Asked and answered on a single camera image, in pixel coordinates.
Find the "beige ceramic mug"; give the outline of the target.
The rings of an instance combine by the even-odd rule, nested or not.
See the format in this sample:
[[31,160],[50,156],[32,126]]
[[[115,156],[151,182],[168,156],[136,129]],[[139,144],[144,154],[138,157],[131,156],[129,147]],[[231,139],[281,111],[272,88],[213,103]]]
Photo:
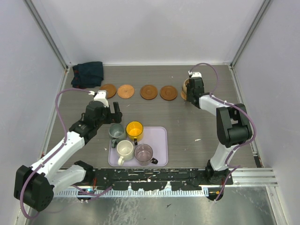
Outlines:
[[189,83],[189,79],[186,79],[182,85],[182,91],[184,94],[187,94],[187,84]]

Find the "woven rattan coaster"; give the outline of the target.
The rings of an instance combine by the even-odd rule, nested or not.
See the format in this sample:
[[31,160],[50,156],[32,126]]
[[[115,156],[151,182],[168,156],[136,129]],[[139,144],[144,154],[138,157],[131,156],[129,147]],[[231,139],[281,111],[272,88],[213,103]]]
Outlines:
[[120,98],[128,99],[131,98],[135,93],[135,89],[133,86],[129,84],[124,84],[120,86],[117,90],[117,94]]
[[180,95],[185,101],[187,100],[187,96],[185,92],[181,91]]

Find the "brown wooden coaster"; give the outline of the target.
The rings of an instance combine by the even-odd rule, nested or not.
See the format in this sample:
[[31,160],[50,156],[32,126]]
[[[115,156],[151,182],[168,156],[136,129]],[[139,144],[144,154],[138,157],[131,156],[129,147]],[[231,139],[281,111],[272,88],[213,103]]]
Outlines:
[[100,90],[105,90],[107,95],[107,98],[112,98],[115,96],[117,89],[113,84],[104,84],[100,88]]
[[160,90],[160,96],[162,99],[166,101],[172,101],[174,100],[178,95],[178,92],[175,87],[171,85],[167,85],[161,88]]
[[140,89],[140,95],[146,100],[152,100],[158,95],[158,90],[154,85],[144,85]]

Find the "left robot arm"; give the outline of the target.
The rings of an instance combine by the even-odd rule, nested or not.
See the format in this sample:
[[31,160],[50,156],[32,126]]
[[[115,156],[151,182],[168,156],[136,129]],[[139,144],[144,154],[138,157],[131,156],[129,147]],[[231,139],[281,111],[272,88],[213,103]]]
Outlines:
[[114,102],[113,107],[114,112],[111,112],[110,107],[100,101],[89,102],[81,118],[70,127],[60,143],[39,161],[29,167],[22,165],[16,171],[14,197],[20,201],[22,211],[24,205],[28,205],[41,212],[56,193],[76,183],[88,186],[93,182],[93,166],[81,160],[63,172],[59,169],[97,134],[103,124],[121,122],[118,102]]

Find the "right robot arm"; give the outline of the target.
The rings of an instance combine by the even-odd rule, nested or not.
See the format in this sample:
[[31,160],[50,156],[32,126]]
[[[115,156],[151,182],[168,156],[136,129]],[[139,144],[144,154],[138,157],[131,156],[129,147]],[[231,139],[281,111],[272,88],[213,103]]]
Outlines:
[[232,104],[204,91],[200,76],[191,75],[186,84],[187,101],[216,117],[219,144],[205,167],[208,183],[220,184],[229,174],[229,163],[236,150],[254,137],[244,104]]

